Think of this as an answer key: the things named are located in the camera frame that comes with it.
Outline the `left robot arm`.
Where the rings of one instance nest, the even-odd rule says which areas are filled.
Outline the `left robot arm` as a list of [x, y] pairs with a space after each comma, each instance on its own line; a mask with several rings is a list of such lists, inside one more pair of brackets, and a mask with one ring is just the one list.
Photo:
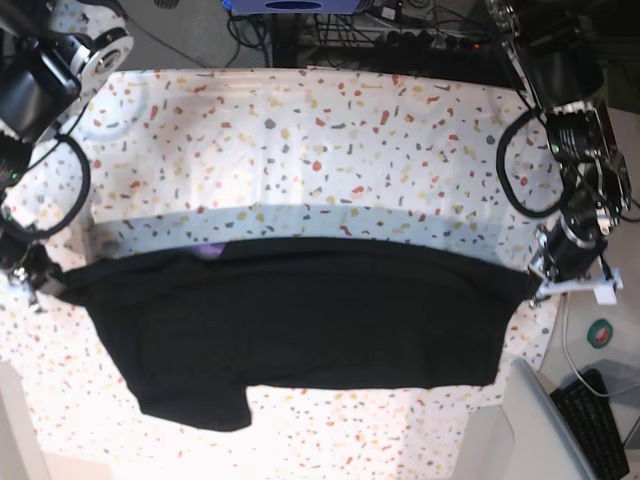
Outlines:
[[[604, 98], [602, 69], [582, 26], [593, 1], [489, 1], [493, 38], [506, 72], [516, 82], [525, 111], [502, 134], [496, 171], [511, 206], [530, 219], [557, 215], [552, 229], [539, 226], [529, 271], [540, 280], [533, 299], [592, 291], [600, 305], [614, 305], [623, 287], [604, 258], [608, 238], [635, 205], [624, 155]], [[557, 162], [562, 192], [544, 210], [516, 196], [506, 169], [515, 134], [541, 123]]]

